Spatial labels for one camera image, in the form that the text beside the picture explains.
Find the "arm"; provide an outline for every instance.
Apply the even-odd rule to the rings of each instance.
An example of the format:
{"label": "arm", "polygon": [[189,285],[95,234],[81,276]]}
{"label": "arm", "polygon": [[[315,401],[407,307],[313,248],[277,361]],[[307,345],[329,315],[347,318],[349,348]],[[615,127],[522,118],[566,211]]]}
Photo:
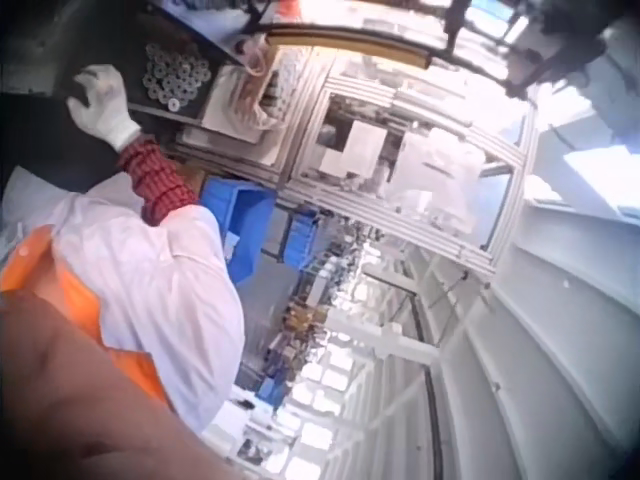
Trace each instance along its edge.
{"label": "arm", "polygon": [[29,478],[238,478],[50,304],[28,292],[2,300],[1,427]]}
{"label": "arm", "polygon": [[122,151],[118,165],[131,176],[133,191],[144,199],[142,218],[149,225],[157,226],[174,210],[198,203],[152,140],[138,137]]}
{"label": "arm", "polygon": [[140,136],[131,120],[120,73],[111,65],[92,65],[75,77],[86,90],[89,106],[75,98],[67,105],[76,125],[109,143],[120,153],[119,165],[133,180],[133,190],[144,200],[143,218],[157,226],[172,211],[198,203],[158,146]]}

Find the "workbench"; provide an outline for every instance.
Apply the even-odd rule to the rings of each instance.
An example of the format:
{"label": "workbench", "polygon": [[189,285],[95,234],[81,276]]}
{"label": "workbench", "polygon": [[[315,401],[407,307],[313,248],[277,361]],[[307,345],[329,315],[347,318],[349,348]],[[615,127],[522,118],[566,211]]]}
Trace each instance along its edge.
{"label": "workbench", "polygon": [[[167,20],[164,14],[152,14],[146,1],[61,1],[55,7],[43,6],[37,20],[28,6],[24,10],[28,14],[25,25],[9,32],[3,45],[2,93],[16,94],[0,99],[3,186],[16,165],[60,188],[79,192],[116,171],[116,154],[104,142],[79,131],[64,104],[69,96],[86,98],[73,77],[87,65],[112,64],[122,73],[132,116],[162,143],[163,137],[173,142],[185,124],[199,125],[216,73],[229,61],[228,51],[216,48],[189,28],[176,28],[179,23]],[[242,31],[241,17],[237,12],[232,16],[235,24],[225,24],[220,35]],[[177,113],[151,100],[142,84],[149,42],[166,49],[195,42],[209,61],[211,80]]]}

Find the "orange vest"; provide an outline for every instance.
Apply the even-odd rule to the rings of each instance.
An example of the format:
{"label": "orange vest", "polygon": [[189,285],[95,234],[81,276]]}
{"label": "orange vest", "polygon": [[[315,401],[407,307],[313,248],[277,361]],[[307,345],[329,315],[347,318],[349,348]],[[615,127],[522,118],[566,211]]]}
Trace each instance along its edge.
{"label": "orange vest", "polygon": [[111,357],[115,365],[148,395],[169,405],[151,356],[107,347],[102,343],[100,299],[54,258],[51,227],[39,227],[12,253],[0,276],[0,292],[25,289],[54,305]]}

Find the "red patterned sleeve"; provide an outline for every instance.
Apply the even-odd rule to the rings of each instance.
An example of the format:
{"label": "red patterned sleeve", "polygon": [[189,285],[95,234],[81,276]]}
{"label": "red patterned sleeve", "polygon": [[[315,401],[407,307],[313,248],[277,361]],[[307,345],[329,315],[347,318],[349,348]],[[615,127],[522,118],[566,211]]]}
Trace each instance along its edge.
{"label": "red patterned sleeve", "polygon": [[131,176],[133,191],[144,200],[142,218],[149,225],[159,225],[172,211],[198,203],[153,140],[134,141],[120,154],[118,166]]}

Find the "glass panel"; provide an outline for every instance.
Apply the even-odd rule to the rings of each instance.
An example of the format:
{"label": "glass panel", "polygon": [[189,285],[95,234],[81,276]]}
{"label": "glass panel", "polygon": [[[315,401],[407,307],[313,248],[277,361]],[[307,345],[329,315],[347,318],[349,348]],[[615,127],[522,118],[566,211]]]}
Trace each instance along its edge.
{"label": "glass panel", "polygon": [[366,80],[395,90],[394,98],[478,125],[518,145],[528,104],[505,95],[495,82],[443,62],[423,70],[380,57],[344,53],[332,75]]}

